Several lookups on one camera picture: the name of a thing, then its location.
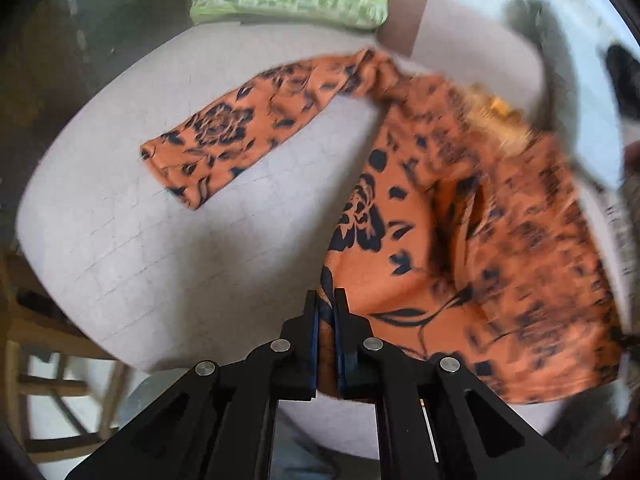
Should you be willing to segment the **orange black floral garment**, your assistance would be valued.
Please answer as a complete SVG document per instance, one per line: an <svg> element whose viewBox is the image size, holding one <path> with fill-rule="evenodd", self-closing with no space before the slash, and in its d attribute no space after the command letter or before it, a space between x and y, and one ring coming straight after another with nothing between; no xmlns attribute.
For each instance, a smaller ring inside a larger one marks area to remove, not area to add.
<svg viewBox="0 0 640 480"><path fill-rule="evenodd" d="M614 295L553 134L508 102L380 51L256 75L142 144L157 180L201 207L336 96L387 108L332 233L319 294L344 289L373 333L426 359L457 353L503 400L614 382Z"/></svg>

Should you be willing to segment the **wooden chair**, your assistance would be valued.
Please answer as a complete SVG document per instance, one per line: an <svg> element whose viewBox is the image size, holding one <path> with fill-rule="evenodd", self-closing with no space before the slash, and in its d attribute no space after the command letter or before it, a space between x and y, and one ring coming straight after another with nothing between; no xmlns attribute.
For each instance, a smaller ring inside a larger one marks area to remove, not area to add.
<svg viewBox="0 0 640 480"><path fill-rule="evenodd" d="M73 323L52 318L21 303L23 299L54 302L29 263L16 252L1 254L1 420L17 445L35 464L84 457L117 431L116 412L130 378L130 367L104 351ZM99 400L95 430L80 420L69 400L90 398L92 388L67 374L70 361L112 364L106 391ZM52 402L70 425L69 437L36 439L29 425L31 396Z"/></svg>

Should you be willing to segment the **pink quilted bed cover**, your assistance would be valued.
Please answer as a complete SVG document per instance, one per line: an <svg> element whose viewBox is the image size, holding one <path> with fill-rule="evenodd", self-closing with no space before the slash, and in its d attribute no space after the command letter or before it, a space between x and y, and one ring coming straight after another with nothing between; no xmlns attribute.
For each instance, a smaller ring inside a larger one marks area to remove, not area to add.
<svg viewBox="0 0 640 480"><path fill-rule="evenodd" d="M276 338L318 284L382 107L338 96L198 210L152 176L141 144L264 70L372 44L314 25L201 25L104 87L18 206L17 239L58 306L145 372L232 362Z"/></svg>

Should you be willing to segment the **light blue pillow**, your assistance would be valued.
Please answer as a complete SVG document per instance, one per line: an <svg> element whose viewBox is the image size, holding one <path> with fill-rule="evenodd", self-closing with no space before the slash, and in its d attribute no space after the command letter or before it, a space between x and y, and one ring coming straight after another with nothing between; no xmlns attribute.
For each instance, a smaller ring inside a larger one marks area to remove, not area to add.
<svg viewBox="0 0 640 480"><path fill-rule="evenodd" d="M546 122L565 155L609 190L623 182L623 137L604 52L570 14L544 0L512 0L508 24L542 61Z"/></svg>

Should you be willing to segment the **pink brown bolster cushion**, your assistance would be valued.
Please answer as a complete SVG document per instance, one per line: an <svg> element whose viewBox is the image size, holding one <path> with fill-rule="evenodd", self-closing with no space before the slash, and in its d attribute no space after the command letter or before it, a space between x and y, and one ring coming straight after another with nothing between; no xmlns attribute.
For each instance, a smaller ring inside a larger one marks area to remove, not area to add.
<svg viewBox="0 0 640 480"><path fill-rule="evenodd" d="M506 26L454 0L387 0L379 44L460 84L482 84L534 118L544 104L544 64Z"/></svg>

